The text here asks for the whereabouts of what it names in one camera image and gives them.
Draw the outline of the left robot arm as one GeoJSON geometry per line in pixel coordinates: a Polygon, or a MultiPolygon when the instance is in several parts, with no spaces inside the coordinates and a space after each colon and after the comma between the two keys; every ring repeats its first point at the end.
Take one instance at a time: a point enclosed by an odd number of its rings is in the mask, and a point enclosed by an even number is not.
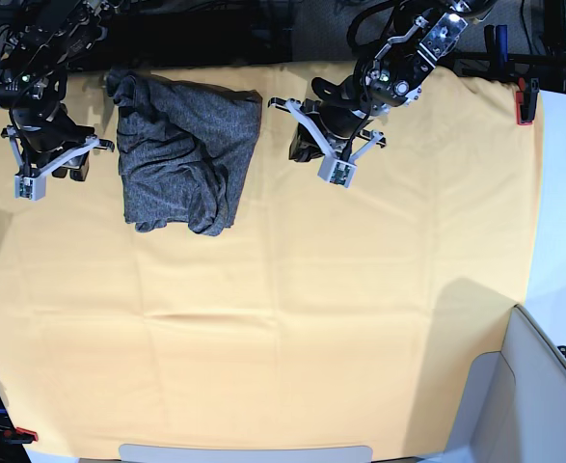
{"type": "Polygon", "coordinates": [[[382,135],[367,130],[390,109],[416,100],[421,85],[460,39],[469,23],[483,19],[491,1],[385,1],[358,14],[347,30],[357,62],[341,83],[311,81],[316,98],[273,97],[269,105],[297,121],[289,148],[298,163],[332,155],[349,162],[356,139],[384,147],[382,135]]]}

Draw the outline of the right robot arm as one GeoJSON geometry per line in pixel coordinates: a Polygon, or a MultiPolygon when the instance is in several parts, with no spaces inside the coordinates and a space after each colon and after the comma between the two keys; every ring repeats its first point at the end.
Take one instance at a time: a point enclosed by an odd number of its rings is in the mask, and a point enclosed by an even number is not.
{"type": "Polygon", "coordinates": [[[116,7],[112,1],[38,1],[23,9],[16,45],[0,61],[0,109],[10,118],[2,136],[14,148],[20,182],[45,175],[83,181],[90,151],[114,148],[93,127],[75,123],[64,98],[69,65],[106,38],[101,22],[116,7]]]}

